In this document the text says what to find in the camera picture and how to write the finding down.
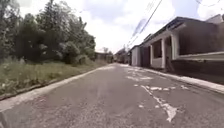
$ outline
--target overgrown grass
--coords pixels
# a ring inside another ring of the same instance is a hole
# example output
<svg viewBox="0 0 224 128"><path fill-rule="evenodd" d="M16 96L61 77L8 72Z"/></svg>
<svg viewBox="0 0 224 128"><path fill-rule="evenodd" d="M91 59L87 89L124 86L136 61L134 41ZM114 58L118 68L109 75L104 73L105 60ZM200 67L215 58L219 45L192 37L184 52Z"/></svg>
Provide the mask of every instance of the overgrown grass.
<svg viewBox="0 0 224 128"><path fill-rule="evenodd" d="M7 60L0 64L0 96L17 94L24 88L46 86L52 81L59 81L105 65L105 62L89 62L73 67L64 63L27 64Z"/></svg>

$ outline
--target curb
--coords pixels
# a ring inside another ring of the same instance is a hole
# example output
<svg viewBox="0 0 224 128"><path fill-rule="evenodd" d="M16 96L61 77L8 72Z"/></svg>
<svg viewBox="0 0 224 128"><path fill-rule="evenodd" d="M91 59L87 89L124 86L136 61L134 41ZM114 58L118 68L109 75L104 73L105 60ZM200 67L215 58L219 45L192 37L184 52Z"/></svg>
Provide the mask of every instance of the curb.
<svg viewBox="0 0 224 128"><path fill-rule="evenodd" d="M177 75L162 73L162 72L151 70L151 69L144 69L144 68L141 68L141 69L149 71L149 72L157 74L157 75L160 75L160 76L164 76L164 77L173 79L173 80L177 80L177 81L187 83L190 85L196 85L196 86L199 86L202 88L209 89L211 91L215 91L215 92L224 94L224 85L221 85L221 84L216 84L216 83L212 83L209 81L186 77L186 76L177 76Z"/></svg>
<svg viewBox="0 0 224 128"><path fill-rule="evenodd" d="M24 89L23 91L20 92L20 94L12 94L12 95L7 95L5 100L0 101L0 112L8 110L13 108L15 105L18 105L22 102L26 102L26 101L30 101L33 99L36 99L38 97L40 97L41 95L47 94L48 92L63 86L65 84L68 84L74 80L83 78L86 75L89 75L95 71L98 71L100 68L106 67L109 65L105 65L102 67L98 67L96 69L90 70L89 72L80 74L80 75L76 75L61 81L54 81L52 84L46 85L46 86L35 86L32 89Z"/></svg>

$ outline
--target cloudy sky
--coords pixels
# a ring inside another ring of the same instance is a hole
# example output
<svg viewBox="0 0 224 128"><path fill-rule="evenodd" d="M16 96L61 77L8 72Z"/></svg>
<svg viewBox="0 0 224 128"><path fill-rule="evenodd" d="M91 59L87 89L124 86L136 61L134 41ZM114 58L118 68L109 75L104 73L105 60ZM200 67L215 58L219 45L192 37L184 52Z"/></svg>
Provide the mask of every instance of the cloudy sky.
<svg viewBox="0 0 224 128"><path fill-rule="evenodd" d="M21 14L36 14L43 9L49 0L17 0L21 6ZM96 50L103 47L112 52L118 51L130 41L132 34L143 17L149 17L160 0L64 0L69 6L77 9L84 21L86 30L96 37ZM222 14L224 0L163 0L150 23L138 39L132 44L139 44L149 33L154 33L175 16L191 17L205 20L215 14Z"/></svg>

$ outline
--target house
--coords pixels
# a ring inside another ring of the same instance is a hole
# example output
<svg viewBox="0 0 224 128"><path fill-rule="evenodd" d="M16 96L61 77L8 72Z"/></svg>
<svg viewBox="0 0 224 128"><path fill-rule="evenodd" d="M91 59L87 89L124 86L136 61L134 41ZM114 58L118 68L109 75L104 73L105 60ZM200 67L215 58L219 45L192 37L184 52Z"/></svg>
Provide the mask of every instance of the house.
<svg viewBox="0 0 224 128"><path fill-rule="evenodd" d="M212 78L211 81L224 83L223 16L206 21L177 17L147 36L130 53L133 66L181 72L181 75Z"/></svg>
<svg viewBox="0 0 224 128"><path fill-rule="evenodd" d="M217 41L217 35L223 24L220 17L218 15L207 21L175 18L155 34L146 37L138 47L131 49L131 58L138 60L138 63L134 60L132 64L173 70L174 60L194 59L195 55L200 57L200 54L223 51L224 43Z"/></svg>
<svg viewBox="0 0 224 128"><path fill-rule="evenodd" d="M148 68L150 66L149 48L144 48L141 45L135 45L129 50L130 65Z"/></svg>
<svg viewBox="0 0 224 128"><path fill-rule="evenodd" d="M129 62L128 53L126 52L125 48L122 48L115 54L115 61L124 64Z"/></svg>
<svg viewBox="0 0 224 128"><path fill-rule="evenodd" d="M95 60L102 60L102 61L106 61L108 63L112 63L113 62L113 54L112 53L95 52Z"/></svg>

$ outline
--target cracked asphalt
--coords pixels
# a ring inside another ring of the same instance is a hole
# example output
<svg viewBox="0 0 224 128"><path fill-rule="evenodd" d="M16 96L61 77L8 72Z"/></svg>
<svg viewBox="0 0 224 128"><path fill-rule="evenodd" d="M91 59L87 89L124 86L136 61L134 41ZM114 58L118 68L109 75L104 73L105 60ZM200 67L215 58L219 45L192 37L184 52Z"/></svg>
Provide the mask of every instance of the cracked asphalt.
<svg viewBox="0 0 224 128"><path fill-rule="evenodd" d="M2 114L9 128L224 128L224 96L111 64Z"/></svg>

